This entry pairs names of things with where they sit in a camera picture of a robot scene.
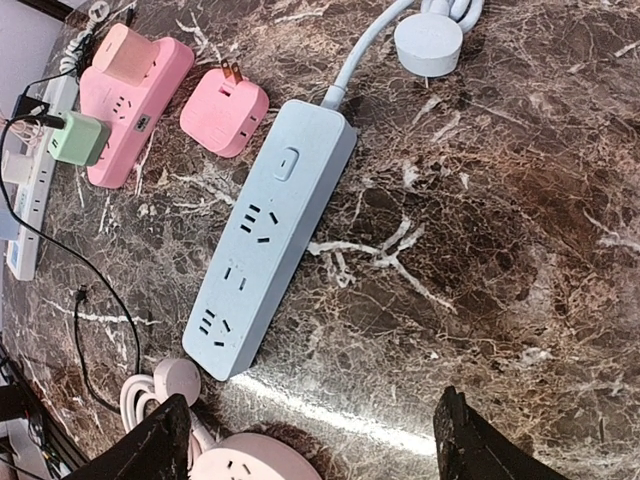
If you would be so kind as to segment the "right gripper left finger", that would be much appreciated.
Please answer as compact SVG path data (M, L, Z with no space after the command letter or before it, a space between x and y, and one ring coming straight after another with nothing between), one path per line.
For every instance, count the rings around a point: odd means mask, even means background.
M174 394L118 443L68 477L79 480L186 479L190 408Z

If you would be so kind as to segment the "pink plug adapter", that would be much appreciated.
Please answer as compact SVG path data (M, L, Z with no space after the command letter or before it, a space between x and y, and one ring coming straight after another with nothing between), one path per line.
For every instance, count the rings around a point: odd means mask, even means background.
M237 156L269 109L269 97L244 77L236 62L224 59L207 72L186 102L180 127L206 150L223 158Z

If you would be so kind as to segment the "white long power strip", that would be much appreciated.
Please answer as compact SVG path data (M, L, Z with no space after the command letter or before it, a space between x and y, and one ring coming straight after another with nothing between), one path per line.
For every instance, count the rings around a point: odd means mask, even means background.
M79 86L73 76L51 80L43 94L52 115L60 115L73 108ZM38 142L26 147L24 152L5 152L3 172L9 177L7 189L16 215L33 227L42 227L49 188L56 161L48 153L53 134L51 128L40 130ZM1 203L1 251L9 270L19 281L31 281L35 277L40 237L15 222Z

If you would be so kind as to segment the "round pink power socket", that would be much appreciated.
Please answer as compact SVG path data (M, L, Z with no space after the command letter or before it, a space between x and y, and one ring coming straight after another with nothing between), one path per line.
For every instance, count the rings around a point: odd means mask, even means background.
M267 435L240 433L201 454L190 479L321 480L296 450Z

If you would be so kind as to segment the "green usb charger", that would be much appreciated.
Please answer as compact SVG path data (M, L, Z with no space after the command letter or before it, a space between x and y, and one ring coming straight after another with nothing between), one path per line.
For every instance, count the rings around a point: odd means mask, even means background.
M111 134L107 123L94 117L67 111L64 127L51 135L47 150L56 161L82 167L98 163Z

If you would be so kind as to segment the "peach plug adapter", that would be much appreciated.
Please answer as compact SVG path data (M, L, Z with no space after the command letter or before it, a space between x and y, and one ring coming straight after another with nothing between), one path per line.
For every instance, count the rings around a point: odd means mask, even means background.
M139 86L160 51L155 42L122 23L113 25L100 44L92 66L131 86Z

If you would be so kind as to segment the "pink triangular power strip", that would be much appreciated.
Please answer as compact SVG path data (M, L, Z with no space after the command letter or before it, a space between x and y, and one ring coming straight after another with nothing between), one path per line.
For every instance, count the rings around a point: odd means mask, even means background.
M142 63L141 76L131 82L91 66L80 80L80 111L110 129L95 165L87 169L91 184L118 189L178 87L194 64L194 53L180 41L165 37L152 43L155 57Z

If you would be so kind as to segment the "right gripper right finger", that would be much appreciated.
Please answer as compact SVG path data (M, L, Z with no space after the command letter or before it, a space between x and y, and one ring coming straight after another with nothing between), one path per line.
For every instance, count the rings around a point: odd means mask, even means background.
M511 443L453 386L441 395L433 426L441 479L565 479Z

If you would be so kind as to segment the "light blue power strip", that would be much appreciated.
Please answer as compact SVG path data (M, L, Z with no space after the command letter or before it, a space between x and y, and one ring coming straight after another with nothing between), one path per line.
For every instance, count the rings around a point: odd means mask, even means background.
M183 333L226 381L250 368L357 141L336 110L280 109L220 236Z

